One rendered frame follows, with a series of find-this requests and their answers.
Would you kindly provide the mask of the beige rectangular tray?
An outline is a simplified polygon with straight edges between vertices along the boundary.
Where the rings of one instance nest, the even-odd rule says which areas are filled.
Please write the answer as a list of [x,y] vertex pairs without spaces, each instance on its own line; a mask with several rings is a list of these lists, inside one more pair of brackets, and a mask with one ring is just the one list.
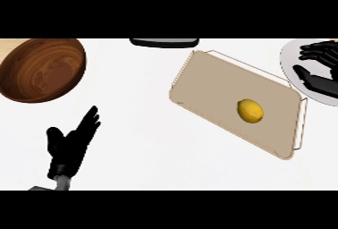
[[[169,99],[276,157],[290,159],[301,148],[307,99],[211,53],[189,54]],[[238,103],[245,99],[262,105],[265,115],[257,123],[245,122],[238,114]]]

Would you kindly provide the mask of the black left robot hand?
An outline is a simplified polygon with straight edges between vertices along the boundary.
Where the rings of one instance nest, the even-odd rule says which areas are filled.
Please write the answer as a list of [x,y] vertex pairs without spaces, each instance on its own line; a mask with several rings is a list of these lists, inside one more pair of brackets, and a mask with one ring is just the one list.
[[56,127],[48,129],[48,152],[52,156],[48,172],[49,179],[55,180],[61,175],[71,178],[79,173],[87,147],[99,126],[98,107],[93,106],[82,119],[77,129],[68,135],[64,135]]

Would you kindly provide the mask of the pale wooden board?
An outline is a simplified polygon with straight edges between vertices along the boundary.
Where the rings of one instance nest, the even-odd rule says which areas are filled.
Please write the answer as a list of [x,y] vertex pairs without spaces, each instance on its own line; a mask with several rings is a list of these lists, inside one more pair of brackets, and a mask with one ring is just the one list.
[[25,38],[0,38],[0,63],[12,50],[27,41]]

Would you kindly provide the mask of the white round plate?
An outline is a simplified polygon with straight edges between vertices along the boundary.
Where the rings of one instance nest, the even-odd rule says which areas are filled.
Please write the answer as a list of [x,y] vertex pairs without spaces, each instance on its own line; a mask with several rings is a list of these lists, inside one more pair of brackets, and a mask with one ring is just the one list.
[[290,41],[281,51],[281,66],[294,87],[322,104],[338,106],[338,41]]

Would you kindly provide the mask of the brown wooden bowl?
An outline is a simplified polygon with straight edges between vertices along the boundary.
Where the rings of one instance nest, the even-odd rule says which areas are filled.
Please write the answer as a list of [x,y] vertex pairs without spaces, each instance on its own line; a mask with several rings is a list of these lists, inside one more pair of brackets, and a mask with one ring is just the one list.
[[21,103],[61,98],[86,70],[86,52],[76,38],[27,38],[0,63],[0,94]]

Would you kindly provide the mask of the black and grey appliance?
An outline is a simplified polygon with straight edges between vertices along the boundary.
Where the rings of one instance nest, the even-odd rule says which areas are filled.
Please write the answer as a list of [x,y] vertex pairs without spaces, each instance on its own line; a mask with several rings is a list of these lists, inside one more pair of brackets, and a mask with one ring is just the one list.
[[198,38],[132,38],[130,42],[141,47],[188,48],[200,43]]

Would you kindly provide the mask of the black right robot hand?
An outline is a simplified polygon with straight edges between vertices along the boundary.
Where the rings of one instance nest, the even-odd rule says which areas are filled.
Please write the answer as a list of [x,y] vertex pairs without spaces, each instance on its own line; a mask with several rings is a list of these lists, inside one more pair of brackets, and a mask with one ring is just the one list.
[[294,72],[310,91],[338,98],[338,42],[322,41],[300,47],[301,61],[318,61],[331,69],[331,78],[315,75],[301,65],[294,65]]

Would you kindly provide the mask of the yellow lemon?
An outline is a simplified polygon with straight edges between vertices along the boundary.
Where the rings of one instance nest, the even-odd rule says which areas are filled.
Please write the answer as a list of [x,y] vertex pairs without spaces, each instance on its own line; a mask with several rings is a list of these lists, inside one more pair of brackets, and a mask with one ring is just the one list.
[[245,122],[259,123],[265,117],[265,110],[254,100],[244,99],[238,102],[238,114]]

